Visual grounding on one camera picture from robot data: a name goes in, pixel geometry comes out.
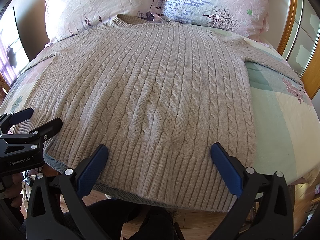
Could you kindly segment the person's left hand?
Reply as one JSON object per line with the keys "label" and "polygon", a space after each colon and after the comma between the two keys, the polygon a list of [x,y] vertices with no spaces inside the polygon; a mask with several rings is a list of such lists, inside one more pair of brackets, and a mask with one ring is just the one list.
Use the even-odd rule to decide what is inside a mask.
{"label": "person's left hand", "polygon": [[21,172],[13,174],[12,175],[13,184],[11,185],[11,187],[7,188],[4,193],[5,198],[8,198],[11,200],[12,207],[21,207],[23,203],[23,195],[21,194],[23,180],[24,180],[24,176]]}

